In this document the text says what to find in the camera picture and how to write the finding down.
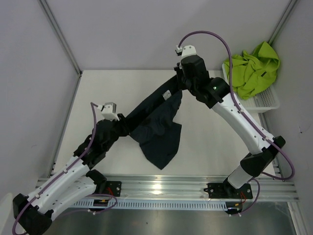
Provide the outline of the dark navy shorts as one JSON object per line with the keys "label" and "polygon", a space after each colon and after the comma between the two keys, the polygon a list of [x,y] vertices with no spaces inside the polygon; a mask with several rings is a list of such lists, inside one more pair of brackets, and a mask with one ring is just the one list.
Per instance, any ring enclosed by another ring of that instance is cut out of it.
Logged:
{"label": "dark navy shorts", "polygon": [[130,136],[139,144],[145,158],[164,169],[175,157],[180,144],[182,125],[174,122],[182,100],[178,80],[173,76],[145,98],[126,117],[121,114],[115,131]]}

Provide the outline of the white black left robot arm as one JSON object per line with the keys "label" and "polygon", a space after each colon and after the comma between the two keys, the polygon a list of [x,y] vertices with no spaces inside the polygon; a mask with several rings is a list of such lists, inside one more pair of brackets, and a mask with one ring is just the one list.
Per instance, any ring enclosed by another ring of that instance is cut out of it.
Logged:
{"label": "white black left robot arm", "polygon": [[13,199],[12,233],[20,225],[25,234],[42,235],[63,211],[84,197],[115,198],[107,178],[94,167],[123,134],[128,131],[120,120],[97,122],[59,172],[28,195],[20,193]]}

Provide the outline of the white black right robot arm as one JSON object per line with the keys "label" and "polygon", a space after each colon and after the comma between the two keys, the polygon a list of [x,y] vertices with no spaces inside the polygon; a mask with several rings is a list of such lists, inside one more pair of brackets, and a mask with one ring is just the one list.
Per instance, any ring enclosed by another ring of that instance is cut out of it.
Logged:
{"label": "white black right robot arm", "polygon": [[281,136],[274,137],[263,130],[243,106],[236,107],[238,100],[231,93],[230,86],[223,78],[211,78],[204,60],[198,55],[183,57],[174,70],[179,86],[220,115],[249,151],[224,181],[224,194],[235,197],[244,184],[264,171],[277,156],[277,148],[283,147],[286,142]]}

